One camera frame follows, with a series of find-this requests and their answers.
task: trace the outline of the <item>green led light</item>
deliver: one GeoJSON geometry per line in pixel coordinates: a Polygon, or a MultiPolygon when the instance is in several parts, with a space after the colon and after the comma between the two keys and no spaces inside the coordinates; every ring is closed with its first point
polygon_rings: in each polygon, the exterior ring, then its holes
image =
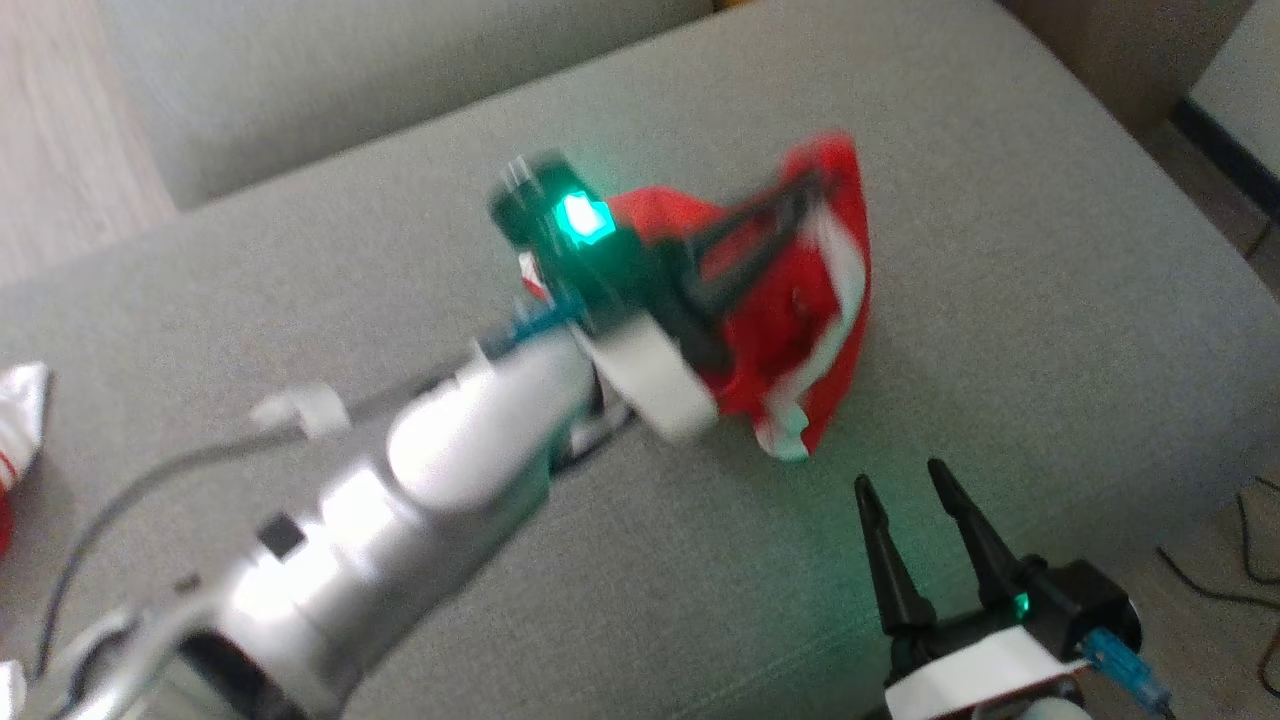
{"type": "Polygon", "coordinates": [[[1014,615],[1021,623],[1032,611],[1032,598],[1023,593],[1014,598],[1014,615]]]}
{"type": "Polygon", "coordinates": [[[609,206],[604,202],[591,202],[582,191],[566,195],[552,214],[564,234],[581,245],[594,245],[617,229],[609,206]]]}

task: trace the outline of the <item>gray couch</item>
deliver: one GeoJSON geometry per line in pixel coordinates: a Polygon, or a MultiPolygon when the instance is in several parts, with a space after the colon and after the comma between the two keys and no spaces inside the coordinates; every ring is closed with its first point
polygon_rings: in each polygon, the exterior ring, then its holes
{"type": "MultiPolygon", "coordinates": [[[[0,566],[5,647],[29,657],[70,538],[143,468],[246,432],[283,386],[361,396],[507,314],[516,266],[484,199],[512,155],[563,149],[605,193],[732,197],[831,127],[861,154],[874,311],[817,456],[771,461],[739,423],[685,448],[627,433],[407,638],[349,716],[847,717],[887,665],[856,473],[947,614],[975,587],[931,455],[1015,551],[1108,569],[1276,460],[1280,307],[998,5],[764,1],[0,291],[0,361],[58,373],[0,566]]],[[[384,427],[150,498],[86,565],[60,638],[215,571],[384,427]]]]}
{"type": "Polygon", "coordinates": [[[712,0],[101,0],[178,208],[707,15],[712,0]]]}

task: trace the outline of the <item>black cable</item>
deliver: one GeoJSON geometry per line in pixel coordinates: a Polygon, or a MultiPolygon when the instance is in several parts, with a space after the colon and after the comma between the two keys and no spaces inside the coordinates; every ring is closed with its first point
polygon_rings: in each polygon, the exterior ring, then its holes
{"type": "Polygon", "coordinates": [[[596,442],[591,447],[588,447],[586,450],[570,457],[553,457],[550,469],[552,478],[557,478],[558,475],[562,475],[564,473],[571,473],[577,468],[580,468],[588,460],[595,457],[595,454],[603,450],[604,446],[609,445],[611,439],[621,434],[622,430],[630,428],[639,419],[640,415],[637,415],[635,410],[627,410],[626,418],[623,418],[622,421],[618,423],[618,425],[613,428],[613,430],[607,437],[602,438],[600,442],[596,442]]]}
{"type": "Polygon", "coordinates": [[[1245,247],[1244,252],[1242,254],[1245,260],[1253,260],[1253,256],[1258,254],[1258,249],[1262,247],[1262,243],[1266,242],[1267,236],[1271,234],[1272,224],[1275,224],[1275,220],[1267,218],[1267,222],[1265,225],[1262,225],[1262,229],[1258,232],[1258,236],[1254,237],[1252,241],[1249,241],[1249,246],[1245,247]]]}
{"type": "MultiPolygon", "coordinates": [[[[465,355],[449,360],[438,365],[428,374],[411,378],[403,383],[375,392],[374,395],[349,405],[347,414],[352,423],[362,423],[387,410],[399,407],[404,402],[408,402],[413,397],[430,391],[452,377],[453,373],[456,373],[457,369],[466,364],[470,359],[470,355],[465,355]]],[[[207,465],[216,465],[230,460],[241,460],[253,455],[261,455],[305,439],[307,439],[306,433],[297,427],[268,430],[230,442],[200,447],[170,457],[129,482],[129,484],[125,486],[119,495],[113,497],[111,501],[93,516],[93,520],[79,534],[76,539],[76,544],[72,546],[70,555],[68,555],[67,561],[63,564],[61,571],[58,574],[58,582],[54,584],[54,592],[49,598],[49,605],[45,607],[45,619],[40,630],[40,644],[36,653],[35,676],[40,678],[45,674],[45,670],[49,669],[49,657],[52,651],[54,633],[58,629],[58,614],[61,610],[63,602],[67,600],[67,591],[70,589],[72,580],[76,579],[76,573],[79,570],[84,559],[88,556],[97,541],[108,529],[110,529],[111,525],[116,523],[116,520],[120,519],[122,515],[129,511],[143,497],[151,495],[169,480],[182,477],[184,473],[207,465]]]]}
{"type": "MultiPolygon", "coordinates": [[[[1280,486],[1277,486],[1276,483],[1272,483],[1266,478],[1253,478],[1253,479],[1254,482],[1263,484],[1275,491],[1277,495],[1280,495],[1280,486]]],[[[1258,584],[1263,585],[1280,584],[1280,578],[1263,578],[1253,570],[1253,564],[1251,559],[1252,538],[1249,536],[1249,516],[1244,510],[1243,493],[1236,493],[1235,506],[1240,511],[1240,557],[1244,562],[1245,574],[1248,574],[1249,579],[1252,579],[1258,584]]],[[[1169,566],[1169,569],[1174,573],[1174,575],[1179,580],[1181,580],[1184,585],[1190,588],[1196,594],[1201,597],[1208,600],[1217,600],[1222,602],[1234,602],[1236,605],[1247,605],[1252,607],[1263,607],[1266,610],[1280,612],[1280,602],[1276,602],[1274,600],[1208,589],[1204,585],[1190,579],[1187,575],[1187,573],[1184,573],[1183,569],[1179,568],[1176,562],[1174,562],[1174,559],[1169,556],[1169,552],[1165,548],[1157,547],[1156,553],[1160,556],[1161,560],[1165,561],[1165,565],[1169,566]]],[[[1276,629],[1276,633],[1271,637],[1271,641],[1267,643],[1267,650],[1262,653],[1262,657],[1258,660],[1258,667],[1257,667],[1258,683],[1262,685],[1262,689],[1267,691],[1267,693],[1270,693],[1272,697],[1280,700],[1280,689],[1276,689],[1276,687],[1271,684],[1271,680],[1267,679],[1267,669],[1271,666],[1271,661],[1275,659],[1277,651],[1280,651],[1280,628],[1276,629]]]]}

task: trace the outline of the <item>wooden floor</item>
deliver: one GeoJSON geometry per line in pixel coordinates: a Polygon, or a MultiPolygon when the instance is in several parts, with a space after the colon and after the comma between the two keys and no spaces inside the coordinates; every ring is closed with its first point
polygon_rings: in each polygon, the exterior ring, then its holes
{"type": "Polygon", "coordinates": [[[177,217],[93,0],[0,0],[0,283],[177,217]]]}
{"type": "MultiPolygon", "coordinates": [[[[1236,245],[1265,218],[1170,126],[1140,138],[1148,151],[1236,245]]],[[[0,0],[0,283],[156,227],[177,217],[114,74],[92,0],[0,0]]],[[[1280,238],[1253,265],[1280,292],[1280,238]]],[[[1280,497],[1249,491],[1257,560],[1280,574],[1280,497]]],[[[1239,527],[1228,507],[1172,551],[1215,587],[1258,592],[1239,562],[1239,527]]],[[[1194,597],[1148,548],[1134,548],[1121,578],[1140,609],[1147,655],[1174,687],[1187,719],[1280,717],[1254,678],[1280,616],[1194,597]]],[[[1265,592],[1280,601],[1280,588],[1265,592]]],[[[1272,671],[1280,683],[1280,667],[1272,671]]],[[[1098,720],[1139,717],[1117,691],[1089,680],[1098,720]]]]}

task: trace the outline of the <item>red and white object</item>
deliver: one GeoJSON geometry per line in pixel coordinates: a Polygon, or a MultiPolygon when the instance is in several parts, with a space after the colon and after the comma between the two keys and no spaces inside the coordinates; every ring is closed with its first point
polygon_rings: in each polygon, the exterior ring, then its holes
{"type": "MultiPolygon", "coordinates": [[[[831,133],[792,149],[780,184],[810,173],[826,202],[722,323],[732,372],[700,377],[719,413],[748,415],[760,447],[781,460],[804,460],[818,446],[852,384],[870,313],[870,233],[852,138],[831,133]]],[[[668,187],[634,190],[608,205],[646,243],[687,237],[727,213],[668,187]]],[[[704,277],[731,266],[768,229],[748,223],[726,238],[703,263],[704,277]]],[[[532,256],[520,260],[525,287],[545,297],[532,256]]]]}
{"type": "Polygon", "coordinates": [[[0,372],[0,557],[13,537],[9,493],[22,480],[45,439],[49,368],[28,363],[0,372]]]}

